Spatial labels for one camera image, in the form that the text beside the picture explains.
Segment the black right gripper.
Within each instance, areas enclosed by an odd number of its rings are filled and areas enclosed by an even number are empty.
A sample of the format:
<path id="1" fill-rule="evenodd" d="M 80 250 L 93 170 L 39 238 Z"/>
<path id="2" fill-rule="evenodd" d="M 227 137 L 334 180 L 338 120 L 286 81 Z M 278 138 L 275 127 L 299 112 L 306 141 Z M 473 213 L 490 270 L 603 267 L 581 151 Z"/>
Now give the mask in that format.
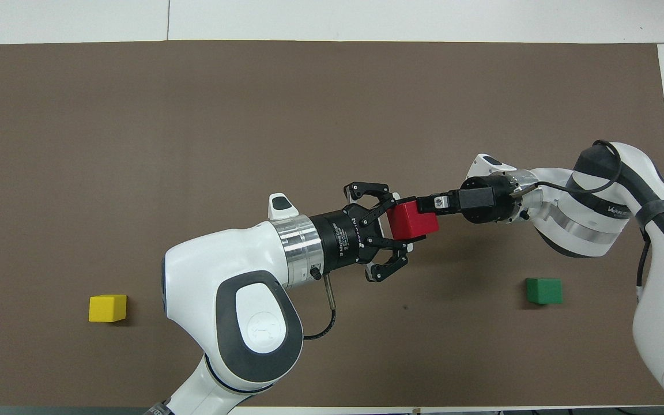
<path id="1" fill-rule="evenodd" d="M 416 197 L 417 212 L 436 216 L 460 214 L 474 224 L 509 220 L 516 210 L 511 196 L 516 186 L 509 176 L 473 176 L 459 191 Z"/>

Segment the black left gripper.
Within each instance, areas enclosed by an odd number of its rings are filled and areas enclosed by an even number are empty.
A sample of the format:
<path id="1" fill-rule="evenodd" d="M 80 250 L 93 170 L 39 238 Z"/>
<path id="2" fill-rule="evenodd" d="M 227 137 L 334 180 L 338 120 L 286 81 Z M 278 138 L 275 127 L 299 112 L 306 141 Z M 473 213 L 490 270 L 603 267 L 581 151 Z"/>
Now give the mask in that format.
<path id="1" fill-rule="evenodd" d="M 393 209 L 398 200 L 387 184 L 377 182 L 351 182 L 343 192 L 348 200 L 343 210 L 310 217 L 321 240 L 321 272 L 363 263 L 366 280 L 382 282 L 409 263 L 408 244 L 382 238 L 380 227 L 379 218 Z M 366 196 L 377 199 L 377 204 L 372 208 L 359 204 L 358 200 Z M 385 263 L 375 263 L 374 258 L 381 250 L 390 251 L 391 256 Z"/>

